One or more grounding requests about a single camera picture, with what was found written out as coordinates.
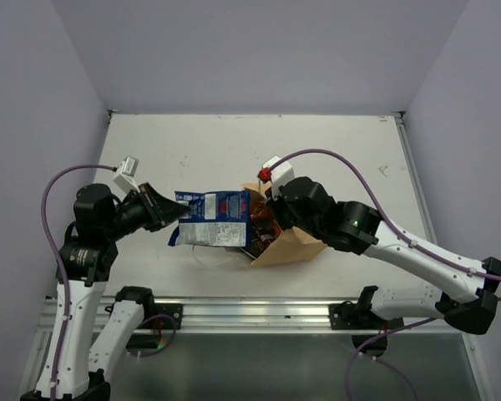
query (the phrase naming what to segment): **blue snack bag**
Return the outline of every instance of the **blue snack bag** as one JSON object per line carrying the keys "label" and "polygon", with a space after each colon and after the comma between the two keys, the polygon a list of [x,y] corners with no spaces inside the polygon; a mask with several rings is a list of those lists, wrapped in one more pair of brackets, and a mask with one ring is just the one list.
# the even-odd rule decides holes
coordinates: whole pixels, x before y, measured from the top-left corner
{"label": "blue snack bag", "polygon": [[219,190],[196,193],[176,191],[176,201],[190,207],[179,218],[170,246],[249,246],[251,235],[250,192]]}

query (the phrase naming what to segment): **red object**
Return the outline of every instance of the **red object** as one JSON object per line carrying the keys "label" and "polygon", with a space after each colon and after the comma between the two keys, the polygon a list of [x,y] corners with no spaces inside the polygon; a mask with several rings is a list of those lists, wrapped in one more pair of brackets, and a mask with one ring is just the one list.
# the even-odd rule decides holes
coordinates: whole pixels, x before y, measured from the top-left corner
{"label": "red object", "polygon": [[271,179],[271,172],[269,171],[269,168],[264,167],[263,169],[261,169],[258,173],[258,178],[261,180],[261,182],[269,181]]}

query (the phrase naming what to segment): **wall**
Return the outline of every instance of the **wall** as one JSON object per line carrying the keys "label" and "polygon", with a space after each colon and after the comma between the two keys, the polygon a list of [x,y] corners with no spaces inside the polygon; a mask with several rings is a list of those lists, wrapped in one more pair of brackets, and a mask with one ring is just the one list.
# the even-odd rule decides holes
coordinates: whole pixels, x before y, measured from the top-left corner
{"label": "wall", "polygon": [[[406,121],[441,244],[501,259],[501,0],[469,2]],[[501,304],[479,340],[501,400]]]}
{"label": "wall", "polygon": [[467,0],[53,0],[127,113],[405,110]]}
{"label": "wall", "polygon": [[[0,0],[0,400],[13,400],[55,262],[43,236],[43,188],[61,169],[98,159],[105,111],[52,4]],[[75,190],[50,196],[60,240]]]}

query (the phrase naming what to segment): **gray floor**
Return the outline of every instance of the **gray floor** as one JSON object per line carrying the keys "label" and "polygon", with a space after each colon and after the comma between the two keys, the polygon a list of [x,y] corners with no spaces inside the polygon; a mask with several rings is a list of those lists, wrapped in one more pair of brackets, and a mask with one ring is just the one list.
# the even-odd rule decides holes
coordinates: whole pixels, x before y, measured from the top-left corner
{"label": "gray floor", "polygon": [[[180,335],[158,356],[123,355],[112,401],[343,400],[354,348],[340,335]],[[421,400],[479,400],[462,338],[403,334],[383,358],[403,370]],[[352,370],[355,400],[413,400],[404,380],[365,358]]]}

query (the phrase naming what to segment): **metal frame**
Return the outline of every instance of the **metal frame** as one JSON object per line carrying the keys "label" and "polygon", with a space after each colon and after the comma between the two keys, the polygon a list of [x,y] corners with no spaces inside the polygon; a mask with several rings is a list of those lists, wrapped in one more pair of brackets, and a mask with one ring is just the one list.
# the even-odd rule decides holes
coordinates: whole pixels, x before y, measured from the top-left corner
{"label": "metal frame", "polygon": [[[410,149],[410,144],[408,143],[404,121],[400,114],[394,114],[393,116],[395,117],[399,138],[401,139],[402,150],[404,151],[405,159],[407,160],[408,171],[410,173],[410,179],[412,180],[414,192],[416,194],[417,205],[421,211],[423,226],[425,227],[425,235],[430,242],[438,244],[433,222],[431,221],[430,214],[428,213],[427,201],[425,199],[425,195],[423,194],[421,181],[419,180],[418,171],[416,170],[416,165],[412,157],[412,150]],[[484,362],[483,355],[478,347],[477,336],[463,333],[462,338],[466,354],[468,355],[469,364],[471,365],[473,372],[473,377],[475,379],[475,383],[477,384],[479,396],[483,401],[492,401],[495,399],[495,393],[493,391],[492,382],[489,379],[486,363]]]}
{"label": "metal frame", "polygon": [[[419,176],[412,158],[407,135],[400,114],[395,118],[397,132],[407,161],[419,210],[421,212],[426,237],[436,242],[436,236],[428,213],[427,203],[422,191]],[[164,298],[157,297],[156,303],[181,303],[184,307],[181,333],[234,333],[234,334],[327,334],[351,336],[352,334],[371,334],[367,330],[332,330],[328,317],[328,305],[355,299],[309,298],[302,299],[265,299],[265,298]],[[109,313],[104,309],[112,305],[113,297],[103,297],[95,316],[94,332],[99,333],[109,320]],[[56,302],[45,301],[37,333],[23,379],[18,391],[20,395],[34,388],[50,342]],[[404,319],[405,324],[418,319]],[[148,330],[136,330],[137,334]],[[399,332],[396,335],[456,333],[462,335],[475,383],[483,401],[493,399],[493,388],[489,382],[486,367],[479,352],[477,338],[469,334],[460,334],[444,321],[437,320],[414,330]]]}

